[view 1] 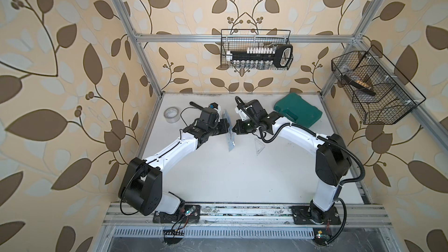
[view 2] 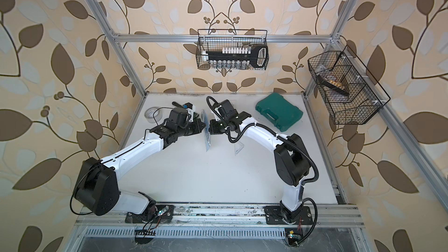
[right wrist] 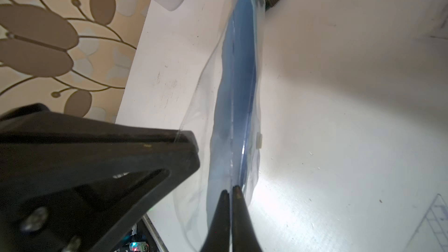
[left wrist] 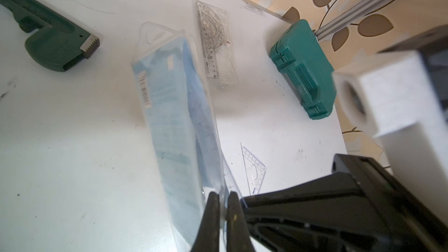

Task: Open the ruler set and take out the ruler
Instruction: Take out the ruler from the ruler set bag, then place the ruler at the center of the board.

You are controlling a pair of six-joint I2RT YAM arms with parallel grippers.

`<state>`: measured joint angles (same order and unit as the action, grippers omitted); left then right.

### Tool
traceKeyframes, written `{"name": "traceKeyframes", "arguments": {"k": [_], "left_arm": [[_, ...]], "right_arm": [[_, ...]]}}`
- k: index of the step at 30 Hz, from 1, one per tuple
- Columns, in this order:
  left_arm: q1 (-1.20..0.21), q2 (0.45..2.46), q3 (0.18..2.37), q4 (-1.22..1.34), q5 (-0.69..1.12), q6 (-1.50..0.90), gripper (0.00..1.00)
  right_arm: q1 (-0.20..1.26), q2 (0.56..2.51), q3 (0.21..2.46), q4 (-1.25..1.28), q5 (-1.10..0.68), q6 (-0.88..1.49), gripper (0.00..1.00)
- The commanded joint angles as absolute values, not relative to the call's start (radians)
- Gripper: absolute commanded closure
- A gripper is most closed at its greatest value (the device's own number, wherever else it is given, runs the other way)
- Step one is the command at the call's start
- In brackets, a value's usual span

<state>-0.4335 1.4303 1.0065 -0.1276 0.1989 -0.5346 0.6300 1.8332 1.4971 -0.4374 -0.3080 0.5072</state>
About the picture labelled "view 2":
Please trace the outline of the blue ruler set pouch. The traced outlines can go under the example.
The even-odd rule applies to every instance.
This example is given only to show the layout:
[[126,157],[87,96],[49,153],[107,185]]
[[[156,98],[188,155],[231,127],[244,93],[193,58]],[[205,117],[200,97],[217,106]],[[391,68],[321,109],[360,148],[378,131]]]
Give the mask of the blue ruler set pouch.
[[211,135],[209,132],[210,121],[208,119],[207,113],[205,110],[201,111],[200,114],[201,121],[205,124],[205,128],[203,129],[204,140],[205,140],[205,150],[208,152],[211,147]]

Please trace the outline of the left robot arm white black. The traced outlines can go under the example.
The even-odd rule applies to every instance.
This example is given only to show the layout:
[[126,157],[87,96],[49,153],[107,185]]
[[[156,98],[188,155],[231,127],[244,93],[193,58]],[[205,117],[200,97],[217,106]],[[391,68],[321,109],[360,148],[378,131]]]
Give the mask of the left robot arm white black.
[[120,179],[132,168],[175,143],[180,137],[196,135],[205,128],[191,103],[175,104],[162,124],[146,129],[143,137],[103,159],[90,157],[80,169],[71,199],[79,201],[97,216],[126,212],[142,222],[161,217],[156,201],[143,192],[121,191]]

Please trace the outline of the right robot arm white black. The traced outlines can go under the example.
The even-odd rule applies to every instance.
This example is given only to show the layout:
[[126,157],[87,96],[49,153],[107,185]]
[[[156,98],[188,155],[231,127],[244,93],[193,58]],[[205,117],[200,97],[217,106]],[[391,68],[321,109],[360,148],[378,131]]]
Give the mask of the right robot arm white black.
[[274,155],[277,175],[285,183],[277,216],[286,224],[297,224],[300,214],[305,211],[304,203],[313,203],[312,198],[304,198],[305,185],[319,179],[319,170],[309,156],[301,137],[297,134],[286,136],[259,123],[252,115],[239,113],[230,101],[217,102],[211,96],[206,103],[215,114],[210,121],[209,133],[225,134],[230,143],[236,144],[248,137]]

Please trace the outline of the clear triangle ruler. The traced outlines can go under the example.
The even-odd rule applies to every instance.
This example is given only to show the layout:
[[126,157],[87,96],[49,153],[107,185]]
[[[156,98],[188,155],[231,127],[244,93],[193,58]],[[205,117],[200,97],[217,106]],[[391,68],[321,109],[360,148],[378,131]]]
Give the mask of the clear triangle ruler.
[[235,143],[234,144],[234,155],[237,156],[242,151],[242,149],[244,147],[245,147],[244,144],[241,142]]

